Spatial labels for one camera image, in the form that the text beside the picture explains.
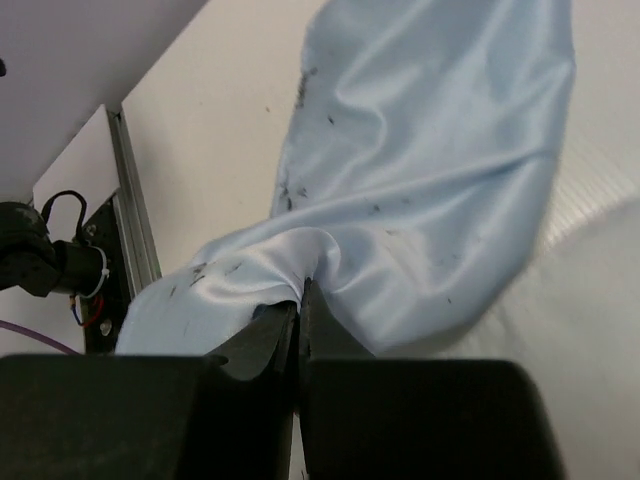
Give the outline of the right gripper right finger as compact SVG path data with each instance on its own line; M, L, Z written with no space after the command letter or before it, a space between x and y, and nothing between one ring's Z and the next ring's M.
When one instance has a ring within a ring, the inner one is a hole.
M540 394L519 365L376 358L311 280L299 321L299 416L311 478L565 477Z

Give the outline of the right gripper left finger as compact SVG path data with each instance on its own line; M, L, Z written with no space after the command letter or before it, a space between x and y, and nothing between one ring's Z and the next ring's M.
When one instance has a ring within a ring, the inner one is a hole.
M5 479L283 479L296 308L259 307L202 356L1 362Z

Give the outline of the white pillow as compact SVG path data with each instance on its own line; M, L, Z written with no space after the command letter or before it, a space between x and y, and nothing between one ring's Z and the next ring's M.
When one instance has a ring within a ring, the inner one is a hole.
M638 201L573 230L476 320L386 355L512 361L541 394L569 478L637 478Z

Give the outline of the light blue pillowcase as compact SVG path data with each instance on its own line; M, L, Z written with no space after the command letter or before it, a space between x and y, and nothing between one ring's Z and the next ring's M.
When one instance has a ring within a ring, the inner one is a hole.
M567 1L330 1L269 219L132 302L121 355L198 355L306 280L367 348L475 321L528 259L575 72Z

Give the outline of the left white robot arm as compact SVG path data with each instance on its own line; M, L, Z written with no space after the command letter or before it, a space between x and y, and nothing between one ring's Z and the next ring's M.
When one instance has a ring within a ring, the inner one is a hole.
M91 246L51 241L41 215L19 202L1 204L1 288L19 287L35 297L92 294L105 260Z

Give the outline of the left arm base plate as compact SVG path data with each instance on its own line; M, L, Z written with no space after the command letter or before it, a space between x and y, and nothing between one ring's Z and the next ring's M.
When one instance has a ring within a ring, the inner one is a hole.
M79 315L87 354L115 352L117 340L131 300L121 241L119 207L112 195L83 226L88 245L102 261L94 294L78 297L74 314Z

